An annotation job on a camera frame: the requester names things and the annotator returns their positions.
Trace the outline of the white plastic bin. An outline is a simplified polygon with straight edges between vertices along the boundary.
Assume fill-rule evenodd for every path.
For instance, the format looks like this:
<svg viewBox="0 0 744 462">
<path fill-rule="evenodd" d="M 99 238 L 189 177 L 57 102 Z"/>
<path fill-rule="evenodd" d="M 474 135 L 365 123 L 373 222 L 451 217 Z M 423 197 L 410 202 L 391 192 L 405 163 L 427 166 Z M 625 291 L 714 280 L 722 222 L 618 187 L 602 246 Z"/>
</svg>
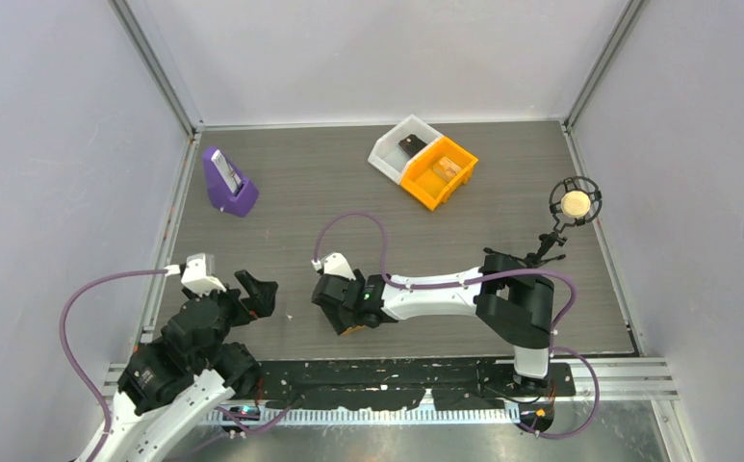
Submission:
<svg viewBox="0 0 744 462">
<path fill-rule="evenodd" d="M 411 159 L 398 147 L 398 142 L 410 134 L 427 143 L 427 147 Z M 443 135 L 438 130 L 415 115 L 409 115 L 375 142 L 368 162 L 399 185 L 407 168 L 441 137 Z"/>
</svg>

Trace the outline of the black card in white bin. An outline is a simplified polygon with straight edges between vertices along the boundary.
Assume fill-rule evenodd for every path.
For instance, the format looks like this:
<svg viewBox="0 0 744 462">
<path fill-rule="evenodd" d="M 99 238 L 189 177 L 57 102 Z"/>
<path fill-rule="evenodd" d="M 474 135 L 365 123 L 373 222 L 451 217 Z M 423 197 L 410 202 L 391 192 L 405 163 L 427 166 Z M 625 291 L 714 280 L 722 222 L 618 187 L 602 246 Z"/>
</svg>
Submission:
<svg viewBox="0 0 744 462">
<path fill-rule="evenodd" d="M 423 151 L 427 143 L 415 134 L 410 134 L 398 142 L 398 147 L 411 159 Z"/>
</svg>

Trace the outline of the clear card in orange bin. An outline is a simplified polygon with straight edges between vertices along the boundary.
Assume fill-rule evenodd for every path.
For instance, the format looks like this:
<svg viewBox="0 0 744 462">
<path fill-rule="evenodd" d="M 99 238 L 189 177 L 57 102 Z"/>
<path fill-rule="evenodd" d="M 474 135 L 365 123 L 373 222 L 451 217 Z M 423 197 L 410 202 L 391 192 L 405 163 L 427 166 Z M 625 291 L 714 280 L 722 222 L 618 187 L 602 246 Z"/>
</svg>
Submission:
<svg viewBox="0 0 744 462">
<path fill-rule="evenodd" d="M 462 167 L 448 157 L 442 157 L 432 166 L 432 171 L 445 182 L 451 182 L 461 170 Z"/>
</svg>

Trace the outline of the aluminium frame rail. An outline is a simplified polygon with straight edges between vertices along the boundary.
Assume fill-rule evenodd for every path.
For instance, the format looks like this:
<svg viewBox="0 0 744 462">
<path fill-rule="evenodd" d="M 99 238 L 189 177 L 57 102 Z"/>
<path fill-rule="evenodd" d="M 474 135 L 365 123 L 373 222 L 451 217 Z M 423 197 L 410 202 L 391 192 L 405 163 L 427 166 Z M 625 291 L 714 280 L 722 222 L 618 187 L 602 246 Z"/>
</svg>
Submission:
<svg viewBox="0 0 744 462">
<path fill-rule="evenodd" d="M 495 409 L 438 410 L 432 398 L 425 398 L 412 410 L 351 411 L 303 410 L 290 406 L 283 425 L 371 425 L 371 424 L 513 424 L 529 423 L 539 414 L 544 424 L 564 415 L 573 404 L 577 414 L 586 417 L 594 402 L 675 400 L 677 388 L 665 362 L 654 358 L 594 358 L 587 365 L 573 358 L 556 358 L 571 368 L 576 394 L 570 398 L 548 398 L 540 402 L 505 399 Z M 230 423 L 222 409 L 237 409 L 251 424 L 264 424 L 283 410 L 271 409 L 262 401 L 230 398 L 204 415 L 198 424 Z"/>
</svg>

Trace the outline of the white card in purple stand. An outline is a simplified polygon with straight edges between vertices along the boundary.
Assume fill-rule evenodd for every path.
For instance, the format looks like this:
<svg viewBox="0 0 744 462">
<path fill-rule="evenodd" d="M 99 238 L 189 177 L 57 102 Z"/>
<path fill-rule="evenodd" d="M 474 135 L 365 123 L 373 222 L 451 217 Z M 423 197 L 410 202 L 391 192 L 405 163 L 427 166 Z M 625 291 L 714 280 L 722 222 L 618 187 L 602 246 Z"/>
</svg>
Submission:
<svg viewBox="0 0 744 462">
<path fill-rule="evenodd" d="M 220 150 L 217 149 L 211 156 L 211 162 L 216 168 L 227 189 L 233 195 L 237 194 L 238 190 L 241 187 L 242 179 L 239 173 L 230 164 L 228 158 Z"/>
</svg>

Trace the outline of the purple stand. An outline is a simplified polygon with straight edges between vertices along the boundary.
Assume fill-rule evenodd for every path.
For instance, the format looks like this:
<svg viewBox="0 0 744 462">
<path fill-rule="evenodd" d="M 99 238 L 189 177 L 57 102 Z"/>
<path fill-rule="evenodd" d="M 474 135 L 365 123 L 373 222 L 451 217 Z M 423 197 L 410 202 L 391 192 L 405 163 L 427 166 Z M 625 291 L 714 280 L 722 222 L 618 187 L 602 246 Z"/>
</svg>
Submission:
<svg viewBox="0 0 744 462">
<path fill-rule="evenodd" d="M 204 151 L 202 166 L 211 205 L 222 213 L 245 218 L 259 197 L 254 182 L 215 146 Z"/>
</svg>

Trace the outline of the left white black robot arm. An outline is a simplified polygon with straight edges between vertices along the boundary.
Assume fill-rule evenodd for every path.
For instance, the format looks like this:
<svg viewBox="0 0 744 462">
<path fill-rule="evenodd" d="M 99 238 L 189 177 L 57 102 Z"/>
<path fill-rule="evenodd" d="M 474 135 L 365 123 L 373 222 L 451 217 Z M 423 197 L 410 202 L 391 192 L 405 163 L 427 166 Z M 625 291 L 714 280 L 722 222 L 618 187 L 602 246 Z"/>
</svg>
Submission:
<svg viewBox="0 0 744 462">
<path fill-rule="evenodd" d="M 65 324 L 88 290 L 136 276 L 179 275 L 184 305 L 160 335 L 130 356 L 106 399 L 88 378 L 69 345 Z M 230 288 L 204 269 L 187 265 L 109 274 L 78 289 L 66 302 L 59 336 L 66 359 L 101 407 L 103 418 L 81 461 L 162 461 L 201 418 L 230 398 L 254 398 L 262 371 L 243 344 L 227 342 L 230 331 L 271 316 L 279 285 L 238 270 Z"/>
</svg>

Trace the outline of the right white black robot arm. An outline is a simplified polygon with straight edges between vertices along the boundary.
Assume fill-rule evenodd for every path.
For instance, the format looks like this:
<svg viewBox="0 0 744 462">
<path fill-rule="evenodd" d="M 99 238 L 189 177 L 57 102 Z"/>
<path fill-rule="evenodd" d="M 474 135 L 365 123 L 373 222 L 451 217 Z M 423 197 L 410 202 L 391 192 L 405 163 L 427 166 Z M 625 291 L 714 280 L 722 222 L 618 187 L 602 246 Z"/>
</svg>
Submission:
<svg viewBox="0 0 744 462">
<path fill-rule="evenodd" d="M 364 276 L 338 252 L 312 266 L 320 278 L 311 301 L 339 335 L 416 317 L 477 318 L 512 345 L 515 388 L 532 396 L 551 383 L 554 284 L 507 255 L 490 253 L 479 267 L 422 277 Z"/>
</svg>

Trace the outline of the microphone with shock mount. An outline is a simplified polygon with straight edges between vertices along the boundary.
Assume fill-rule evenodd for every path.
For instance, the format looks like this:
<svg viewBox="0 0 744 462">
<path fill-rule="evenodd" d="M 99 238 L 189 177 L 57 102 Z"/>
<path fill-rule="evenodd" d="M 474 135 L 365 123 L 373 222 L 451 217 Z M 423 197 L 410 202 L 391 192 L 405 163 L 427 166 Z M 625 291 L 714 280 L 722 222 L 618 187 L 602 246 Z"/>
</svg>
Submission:
<svg viewBox="0 0 744 462">
<path fill-rule="evenodd" d="M 549 210 L 558 229 L 590 223 L 602 208 L 603 194 L 599 185 L 585 176 L 562 179 L 549 196 Z"/>
</svg>

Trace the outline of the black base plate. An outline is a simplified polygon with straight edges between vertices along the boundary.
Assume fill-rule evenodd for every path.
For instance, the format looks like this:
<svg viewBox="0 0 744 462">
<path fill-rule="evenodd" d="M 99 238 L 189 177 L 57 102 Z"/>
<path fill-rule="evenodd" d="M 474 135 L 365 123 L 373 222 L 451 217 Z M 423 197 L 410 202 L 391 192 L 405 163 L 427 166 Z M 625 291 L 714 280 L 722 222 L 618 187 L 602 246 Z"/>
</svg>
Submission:
<svg viewBox="0 0 744 462">
<path fill-rule="evenodd" d="M 550 365 L 540 385 L 518 378 L 513 361 L 497 358 L 268 360 L 253 388 L 237 399 L 269 408 L 351 411 L 412 410 L 432 398 L 438 410 L 495 409 L 505 399 L 540 402 L 576 394 L 571 368 Z"/>
</svg>

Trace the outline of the orange card holder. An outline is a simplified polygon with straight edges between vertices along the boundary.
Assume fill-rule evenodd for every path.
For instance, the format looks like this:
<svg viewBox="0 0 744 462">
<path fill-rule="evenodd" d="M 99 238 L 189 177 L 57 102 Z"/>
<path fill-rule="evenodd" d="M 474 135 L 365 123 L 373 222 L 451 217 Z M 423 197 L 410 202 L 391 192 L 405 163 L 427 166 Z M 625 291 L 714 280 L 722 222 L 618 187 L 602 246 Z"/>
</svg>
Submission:
<svg viewBox="0 0 744 462">
<path fill-rule="evenodd" d="M 367 326 L 365 326 L 365 325 L 354 325 L 352 327 L 348 327 L 347 329 L 345 329 L 344 331 L 342 331 L 338 335 L 339 336 L 345 336 L 345 335 L 348 335 L 350 333 L 358 332 L 358 331 L 360 331 L 360 330 L 362 330 L 362 329 L 364 329 L 366 327 Z"/>
</svg>

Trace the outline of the black microphone tripod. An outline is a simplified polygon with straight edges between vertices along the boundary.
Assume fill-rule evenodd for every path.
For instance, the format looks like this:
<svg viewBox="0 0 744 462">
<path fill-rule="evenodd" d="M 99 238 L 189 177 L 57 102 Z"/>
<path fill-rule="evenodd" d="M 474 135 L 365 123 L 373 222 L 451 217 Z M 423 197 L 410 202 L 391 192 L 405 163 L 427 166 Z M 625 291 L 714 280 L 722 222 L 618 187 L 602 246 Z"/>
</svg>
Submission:
<svg viewBox="0 0 744 462">
<path fill-rule="evenodd" d="M 564 260 L 567 255 L 561 253 L 552 257 L 547 254 L 556 245 L 563 246 L 568 238 L 564 236 L 564 230 L 570 227 L 570 223 L 557 223 L 550 232 L 538 236 L 539 246 L 533 251 L 527 253 L 524 257 L 519 257 L 503 252 L 498 252 L 491 247 L 484 247 L 483 252 L 486 254 L 486 262 L 505 263 L 508 270 L 518 269 L 539 269 L 550 262 Z"/>
</svg>

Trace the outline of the orange plastic bin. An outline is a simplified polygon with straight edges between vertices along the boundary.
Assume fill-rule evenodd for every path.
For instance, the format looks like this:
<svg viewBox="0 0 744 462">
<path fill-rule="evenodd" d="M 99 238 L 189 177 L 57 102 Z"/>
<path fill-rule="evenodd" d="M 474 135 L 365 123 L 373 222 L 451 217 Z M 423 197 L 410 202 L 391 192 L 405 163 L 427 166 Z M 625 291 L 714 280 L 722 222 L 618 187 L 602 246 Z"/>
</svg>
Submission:
<svg viewBox="0 0 744 462">
<path fill-rule="evenodd" d="M 468 183 L 478 161 L 458 143 L 442 136 L 407 163 L 399 185 L 429 211 L 434 211 Z"/>
</svg>

